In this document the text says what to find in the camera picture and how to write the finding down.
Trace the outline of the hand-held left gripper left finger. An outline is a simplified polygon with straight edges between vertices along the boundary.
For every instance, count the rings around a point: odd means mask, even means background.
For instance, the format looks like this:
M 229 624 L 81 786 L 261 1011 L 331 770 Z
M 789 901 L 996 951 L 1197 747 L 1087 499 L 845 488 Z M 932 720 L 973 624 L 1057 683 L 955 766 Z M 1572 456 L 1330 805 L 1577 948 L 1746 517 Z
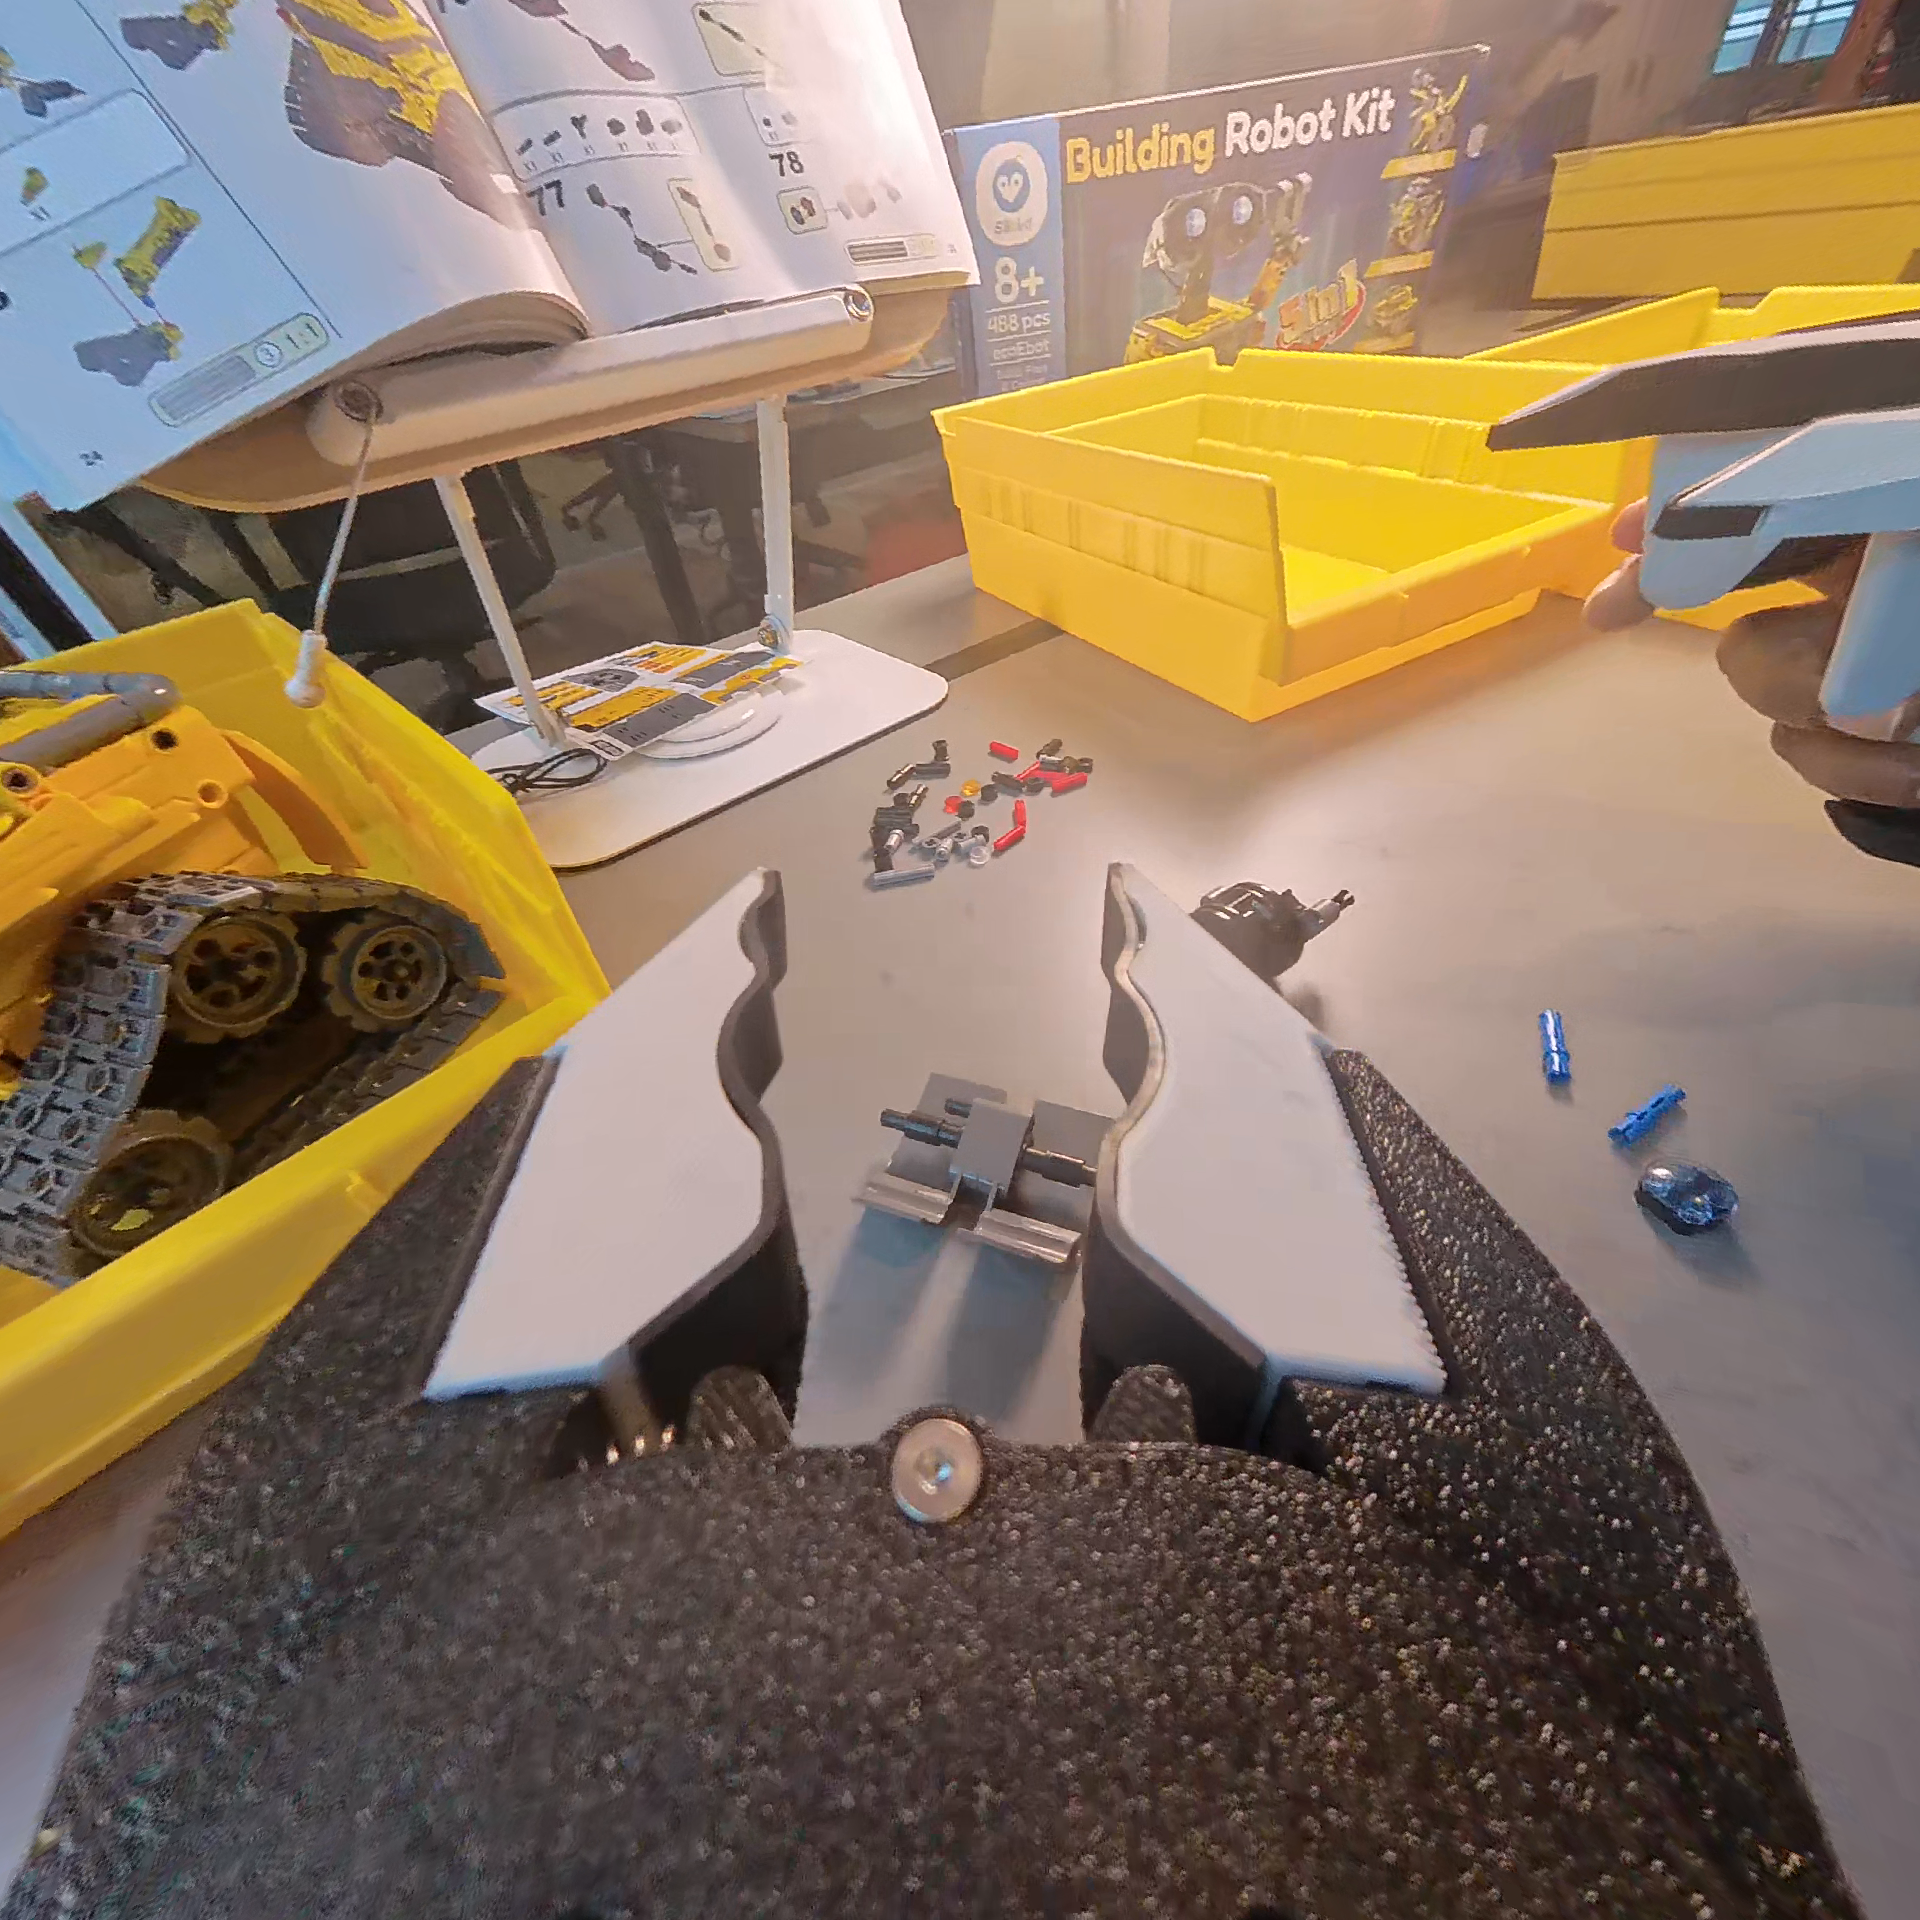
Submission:
M 805 1280 L 777 1131 L 783 884 L 752 867 L 534 1065 L 425 1402 L 585 1389 L 612 1446 L 783 1446 Z

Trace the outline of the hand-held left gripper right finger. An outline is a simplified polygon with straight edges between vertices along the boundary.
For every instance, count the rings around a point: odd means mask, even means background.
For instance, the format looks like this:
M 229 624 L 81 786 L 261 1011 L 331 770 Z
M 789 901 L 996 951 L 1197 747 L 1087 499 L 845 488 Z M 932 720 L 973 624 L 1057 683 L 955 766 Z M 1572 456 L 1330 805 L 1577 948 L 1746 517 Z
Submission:
M 1214 931 L 1115 862 L 1102 899 L 1123 1111 L 1081 1256 L 1084 1428 L 1136 1369 L 1188 1390 L 1195 1438 L 1277 1446 L 1294 1389 L 1445 1394 L 1333 1042 Z

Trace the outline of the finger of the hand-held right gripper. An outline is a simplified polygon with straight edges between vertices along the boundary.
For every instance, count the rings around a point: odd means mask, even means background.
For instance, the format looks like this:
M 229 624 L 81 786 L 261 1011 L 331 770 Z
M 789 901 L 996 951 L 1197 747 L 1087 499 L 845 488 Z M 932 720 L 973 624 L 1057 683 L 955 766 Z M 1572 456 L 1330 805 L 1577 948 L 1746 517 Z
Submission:
M 1485 432 L 1488 450 L 1788 432 L 1916 406 L 1916 319 L 1861 319 L 1611 367 Z
M 1914 408 L 1657 441 L 1638 566 L 1648 608 L 1706 608 L 1796 540 L 1916 552 Z

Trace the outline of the grey panel brick assembly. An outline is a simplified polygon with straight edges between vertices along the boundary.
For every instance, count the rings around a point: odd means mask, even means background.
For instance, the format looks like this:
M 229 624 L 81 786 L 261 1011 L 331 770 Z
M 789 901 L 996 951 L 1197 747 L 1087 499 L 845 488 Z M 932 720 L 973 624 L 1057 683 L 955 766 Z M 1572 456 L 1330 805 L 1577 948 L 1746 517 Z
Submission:
M 932 1075 L 914 1107 L 885 1107 L 878 1122 L 897 1141 L 870 1170 L 863 1208 L 1049 1270 L 1078 1259 L 1084 1229 L 1049 1214 L 1031 1190 L 1095 1188 L 1115 1115 L 1057 1101 L 1023 1107 L 1000 1088 Z

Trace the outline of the black toy wheel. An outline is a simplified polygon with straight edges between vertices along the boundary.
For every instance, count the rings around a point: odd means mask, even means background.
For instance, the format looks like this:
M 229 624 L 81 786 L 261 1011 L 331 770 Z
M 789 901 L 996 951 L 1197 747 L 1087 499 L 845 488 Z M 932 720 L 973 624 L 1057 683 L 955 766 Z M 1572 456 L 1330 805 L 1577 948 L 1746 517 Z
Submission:
M 1325 927 L 1321 909 L 1260 882 L 1208 892 L 1188 915 L 1264 984 L 1277 984 Z

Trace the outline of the instruction booklet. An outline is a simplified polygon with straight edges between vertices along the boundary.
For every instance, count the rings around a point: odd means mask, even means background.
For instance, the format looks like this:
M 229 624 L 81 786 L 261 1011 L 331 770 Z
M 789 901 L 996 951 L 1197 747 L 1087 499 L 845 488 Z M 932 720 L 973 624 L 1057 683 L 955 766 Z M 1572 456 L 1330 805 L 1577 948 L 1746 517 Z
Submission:
M 3 2 L 3 496 L 318 507 L 973 279 L 897 2 Z

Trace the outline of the stack of yellow bins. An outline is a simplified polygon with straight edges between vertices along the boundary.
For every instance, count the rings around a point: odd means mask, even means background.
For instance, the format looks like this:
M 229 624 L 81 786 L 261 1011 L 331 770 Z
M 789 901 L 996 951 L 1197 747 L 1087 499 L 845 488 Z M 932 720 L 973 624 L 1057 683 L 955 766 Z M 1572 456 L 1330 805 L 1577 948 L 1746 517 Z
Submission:
M 1562 153 L 1535 300 L 1916 279 L 1916 104 Z

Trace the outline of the yellow plastic bin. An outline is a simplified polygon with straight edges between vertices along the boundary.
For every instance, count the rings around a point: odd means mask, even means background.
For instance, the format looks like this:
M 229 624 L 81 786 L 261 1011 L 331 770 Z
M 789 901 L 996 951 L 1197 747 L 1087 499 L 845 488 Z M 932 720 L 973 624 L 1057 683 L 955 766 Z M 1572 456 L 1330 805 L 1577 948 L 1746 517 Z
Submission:
M 1883 323 L 1916 318 L 1916 284 L 1817 284 L 1777 286 L 1755 303 L 1721 303 L 1718 286 L 1682 291 L 1663 300 L 1635 300 L 1599 309 L 1587 319 L 1559 323 L 1521 338 L 1465 353 L 1485 362 L 1562 362 L 1587 372 L 1638 362 L 1680 350 L 1769 338 L 1831 323 Z M 1615 507 L 1647 492 L 1651 443 L 1624 450 Z M 1811 584 L 1742 587 L 1709 608 L 1680 610 L 1680 621 L 1723 633 L 1737 618 L 1811 603 Z
M 324 1267 L 496 1076 L 607 995 L 517 799 L 342 664 L 286 701 L 297 633 L 229 603 L 98 640 L 41 671 L 154 671 L 269 747 L 349 828 L 377 878 L 459 909 L 506 967 L 496 1011 L 407 1090 L 78 1282 L 3 1267 L 3 1535 L 235 1377 Z
M 1488 450 L 1584 367 L 1208 350 L 935 413 L 973 584 L 1266 720 L 1611 574 L 1648 441 Z

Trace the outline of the window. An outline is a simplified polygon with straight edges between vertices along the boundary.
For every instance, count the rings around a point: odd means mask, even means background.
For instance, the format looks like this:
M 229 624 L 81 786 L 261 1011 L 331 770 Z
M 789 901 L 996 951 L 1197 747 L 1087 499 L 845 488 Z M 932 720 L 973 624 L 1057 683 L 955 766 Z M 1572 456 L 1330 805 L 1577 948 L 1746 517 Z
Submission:
M 1709 75 L 1796 69 L 1831 61 L 1851 31 L 1875 50 L 1898 2 L 1731 2 Z

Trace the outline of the pile of small brick pieces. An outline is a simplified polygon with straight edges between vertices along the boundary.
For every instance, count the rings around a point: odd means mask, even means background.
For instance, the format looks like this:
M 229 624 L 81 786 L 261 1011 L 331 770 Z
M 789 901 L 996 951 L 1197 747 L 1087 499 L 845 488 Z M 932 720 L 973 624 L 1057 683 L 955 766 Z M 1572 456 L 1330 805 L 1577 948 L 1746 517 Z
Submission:
M 1019 747 L 991 733 L 960 750 L 935 737 L 881 781 L 864 828 L 864 888 L 901 892 L 947 872 L 991 867 L 1029 838 L 1043 804 L 1084 791 L 1092 772 L 1095 757 L 1070 750 L 1065 737 Z

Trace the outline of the yellow black printed leaflet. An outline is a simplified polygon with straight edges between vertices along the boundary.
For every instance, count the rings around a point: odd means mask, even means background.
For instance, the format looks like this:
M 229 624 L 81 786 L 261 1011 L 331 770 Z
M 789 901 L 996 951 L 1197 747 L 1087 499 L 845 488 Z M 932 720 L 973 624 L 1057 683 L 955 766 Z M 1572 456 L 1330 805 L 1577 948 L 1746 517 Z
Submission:
M 538 705 L 557 720 L 557 747 L 600 762 L 631 757 L 804 665 L 763 642 L 643 642 L 534 680 Z

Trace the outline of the white booklet stand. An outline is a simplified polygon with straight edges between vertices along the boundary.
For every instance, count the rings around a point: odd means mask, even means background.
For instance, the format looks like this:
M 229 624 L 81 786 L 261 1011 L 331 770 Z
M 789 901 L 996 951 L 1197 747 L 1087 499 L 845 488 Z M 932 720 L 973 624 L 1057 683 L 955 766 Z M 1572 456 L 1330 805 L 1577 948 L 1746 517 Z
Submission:
M 626 437 L 640 426 L 757 406 L 763 536 L 761 640 L 799 665 L 747 718 L 704 718 L 595 772 L 533 796 L 533 831 L 555 872 L 607 865 L 792 772 L 932 715 L 947 683 L 792 618 L 792 488 L 783 399 L 805 386 L 891 372 L 936 333 L 947 291 L 863 286 L 721 309 L 543 350 L 465 350 L 354 369 L 318 399 L 255 413 L 145 476 L 202 510 L 271 511 L 435 483 L 518 695 L 534 692 L 485 560 L 468 471 Z

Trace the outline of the blue toy set box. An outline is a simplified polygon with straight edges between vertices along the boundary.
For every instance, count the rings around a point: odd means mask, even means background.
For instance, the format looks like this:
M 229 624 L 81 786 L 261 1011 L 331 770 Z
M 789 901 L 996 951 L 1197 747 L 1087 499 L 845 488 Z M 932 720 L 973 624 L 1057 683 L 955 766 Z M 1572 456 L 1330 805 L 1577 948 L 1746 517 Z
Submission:
M 1485 42 L 947 135 L 965 399 L 1210 350 L 1422 350 Z

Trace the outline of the yellow tracked robot model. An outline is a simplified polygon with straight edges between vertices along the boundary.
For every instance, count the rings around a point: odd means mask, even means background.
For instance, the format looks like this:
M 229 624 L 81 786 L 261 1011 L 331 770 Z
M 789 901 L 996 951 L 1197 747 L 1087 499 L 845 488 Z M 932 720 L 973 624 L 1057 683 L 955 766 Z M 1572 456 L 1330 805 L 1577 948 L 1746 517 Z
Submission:
M 154 671 L 3 671 L 3 1267 L 70 1285 L 451 1061 L 506 967 Z

